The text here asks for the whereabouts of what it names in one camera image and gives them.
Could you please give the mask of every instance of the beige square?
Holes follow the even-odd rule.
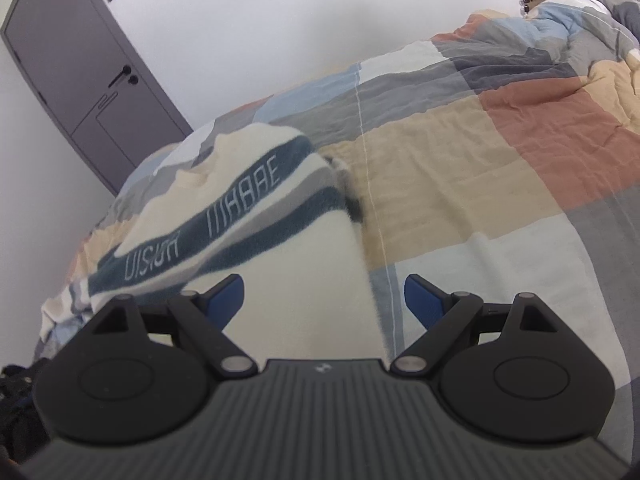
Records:
[[[134,215],[130,219],[115,222],[104,229],[94,229],[82,241],[69,266],[65,283],[93,274],[98,268],[100,259],[116,245],[122,243],[137,220],[138,215]]]
[[[353,171],[369,269],[385,265],[384,253],[391,264],[561,212],[475,95],[384,124],[364,140],[320,152]]]
[[[581,78],[584,89],[600,107],[613,115],[625,128],[640,133],[640,108],[634,88],[638,72],[625,61],[597,61],[589,70],[589,76]]]

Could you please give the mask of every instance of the gray door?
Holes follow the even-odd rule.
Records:
[[[15,0],[4,35],[50,114],[113,190],[147,155],[183,140],[95,0]]]

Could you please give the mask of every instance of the door frame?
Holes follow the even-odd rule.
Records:
[[[84,153],[76,146],[75,142],[73,142],[71,137],[71,134],[73,132],[66,131],[65,128],[62,126],[62,124],[60,124],[58,119],[55,117],[53,112],[50,110],[49,106],[47,105],[47,102],[44,100],[43,95],[35,87],[35,85],[33,84],[33,81],[31,81],[31,78],[29,77],[26,70],[22,66],[20,57],[18,56],[17,52],[14,50],[13,46],[11,45],[6,35],[6,29],[9,25],[9,21],[11,20],[11,17],[15,10],[15,6],[18,4],[18,1],[19,0],[12,0],[11,5],[9,6],[9,10],[6,14],[6,17],[4,18],[4,22],[2,22],[2,25],[0,25],[0,38],[2,38],[3,43],[7,47],[7,50],[9,51],[9,54],[14,60],[14,63],[18,67],[18,70],[22,74],[22,77],[24,78],[27,85],[35,95],[36,99],[40,102],[44,110],[47,112],[47,115],[49,115],[49,118],[53,121],[53,123],[56,125],[58,130],[63,134],[67,142],[73,147],[74,150],[76,150],[76,153],[80,156],[80,158],[82,158],[82,161],[89,168],[92,168],[92,171],[94,172],[94,174],[107,187],[107,189],[109,189],[114,195],[117,195],[117,190],[114,189],[113,186],[98,171],[96,171],[93,163],[87,159]],[[98,13],[100,18],[104,22],[104,24],[106,25],[107,30],[110,32],[110,34],[112,35],[116,43],[123,50],[125,56],[127,56],[131,60],[139,78],[142,79],[142,81],[148,86],[148,88],[151,90],[151,93],[155,96],[155,98],[158,100],[162,108],[164,108],[164,110],[167,112],[171,120],[182,132],[184,137],[189,135],[193,131],[193,128],[191,128],[190,124],[184,119],[182,114],[178,111],[178,108],[175,107],[174,103],[171,101],[171,99],[169,99],[168,95],[162,89],[158,80],[156,80],[156,78],[153,76],[153,74],[151,73],[151,70],[149,70],[145,62],[138,55],[138,53],[136,52],[136,49],[129,42],[129,39],[126,37],[124,31],[118,25],[118,22],[116,22],[116,19],[113,17],[105,1],[104,0],[89,0],[89,1],[91,1],[92,6],[94,6],[94,9]]]

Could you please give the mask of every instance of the bed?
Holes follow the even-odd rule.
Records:
[[[453,33],[217,118],[130,177],[42,307],[36,356],[114,294],[153,301],[231,271],[261,307],[227,333],[258,359],[393,358],[424,331],[404,303],[411,273],[485,301],[530,290],[609,368],[601,439],[636,461],[638,38],[634,0],[548,0],[526,20],[479,11]],[[293,176],[286,212],[258,211],[256,197]],[[194,207],[205,180],[218,191]],[[206,229],[222,232],[217,245]],[[179,255],[178,237],[190,243]],[[168,281],[140,276],[161,267],[157,254],[179,263]]]

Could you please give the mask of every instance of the towel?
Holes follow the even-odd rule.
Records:
[[[129,220],[91,273],[44,304],[40,354],[57,351],[117,294],[153,303],[205,292],[235,272],[245,299],[225,333],[259,364],[384,357],[348,183],[344,165],[294,128],[219,134],[208,156],[178,168]]]

